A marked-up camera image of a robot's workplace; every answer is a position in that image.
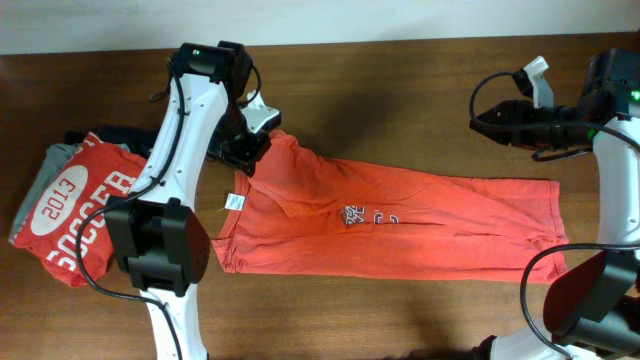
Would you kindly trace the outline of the orange McKinney Boyd soccer t-shirt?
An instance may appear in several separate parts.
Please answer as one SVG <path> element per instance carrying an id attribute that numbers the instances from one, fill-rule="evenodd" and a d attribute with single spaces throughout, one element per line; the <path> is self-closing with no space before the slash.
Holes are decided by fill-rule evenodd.
<path id="1" fill-rule="evenodd" d="M 434 175 L 324 158 L 281 130 L 212 245 L 228 273 L 517 282 L 568 239 L 551 180 Z M 529 277 L 567 270 L 560 253 Z"/>

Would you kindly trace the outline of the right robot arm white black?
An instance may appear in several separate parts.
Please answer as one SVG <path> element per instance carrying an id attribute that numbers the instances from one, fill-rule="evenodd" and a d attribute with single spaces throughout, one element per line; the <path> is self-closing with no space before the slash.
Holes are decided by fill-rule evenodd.
<path id="1" fill-rule="evenodd" d="M 595 243 L 558 245 L 535 255 L 520 281 L 526 325 L 491 336 L 471 352 L 475 359 L 621 359 L 639 356 L 639 56 L 612 49 L 594 56 L 575 107 L 554 102 L 537 57 L 510 73 L 520 100 L 507 100 L 470 128 L 494 142 L 532 150 L 536 162 L 591 152 L 599 172 L 599 232 Z M 545 257 L 570 250 L 593 256 L 555 280 L 543 317 L 532 318 L 527 285 Z"/>

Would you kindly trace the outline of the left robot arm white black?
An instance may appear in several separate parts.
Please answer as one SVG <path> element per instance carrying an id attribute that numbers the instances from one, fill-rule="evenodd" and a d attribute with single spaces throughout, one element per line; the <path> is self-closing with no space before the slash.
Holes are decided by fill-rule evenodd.
<path id="1" fill-rule="evenodd" d="M 110 200 L 104 214 L 118 268 L 148 307 L 160 359 L 209 356 L 197 288 L 211 243 L 195 193 L 205 160 L 252 176 L 268 150 L 281 115 L 245 91 L 257 73 L 239 43 L 182 44 L 169 61 L 170 100 L 151 155 L 130 195 Z"/>

